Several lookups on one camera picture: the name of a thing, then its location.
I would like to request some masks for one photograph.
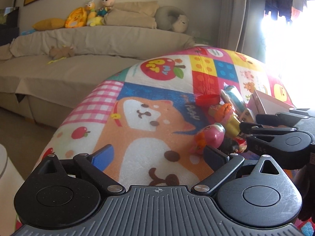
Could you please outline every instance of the white plush bear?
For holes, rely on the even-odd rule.
[[[188,18],[185,15],[179,15],[177,20],[172,24],[172,31],[176,33],[183,33],[188,28]]]

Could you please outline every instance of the white stool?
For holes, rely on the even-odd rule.
[[[24,180],[18,173],[7,151],[0,145],[0,235],[10,236],[15,231],[16,212],[13,200]]]

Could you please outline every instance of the red bottle cap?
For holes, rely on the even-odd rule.
[[[220,95],[208,94],[196,97],[196,105],[202,107],[209,107],[218,105],[220,103]]]

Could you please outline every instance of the pink box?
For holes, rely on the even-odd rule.
[[[288,112],[293,106],[288,105],[272,96],[255,90],[250,96],[247,107],[253,114],[276,114],[277,112]]]

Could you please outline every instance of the stuffed toy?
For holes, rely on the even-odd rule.
[[[76,8],[66,20],[65,28],[86,26],[87,14],[83,7]]]
[[[96,17],[97,13],[95,11],[95,2],[94,2],[94,0],[88,2],[85,5],[85,9],[86,9],[86,11],[89,11],[88,20],[90,20],[91,18],[95,18]]]
[[[86,25],[90,26],[90,27],[103,26],[102,19],[103,19],[103,17],[101,17],[101,16],[97,16],[95,18],[91,18],[90,20],[88,20]]]
[[[61,58],[73,57],[74,50],[72,46],[71,47],[63,46],[61,49],[52,46],[49,51],[49,56],[53,59],[53,61],[59,60]]]
[[[172,31],[184,33],[188,28],[188,18],[185,15],[179,15],[177,20],[172,24]]]
[[[183,33],[188,28],[185,12],[174,6],[159,7],[155,13],[157,28],[161,30]]]
[[[104,17],[113,7],[114,3],[115,0],[102,0],[103,7],[98,10],[97,16]]]

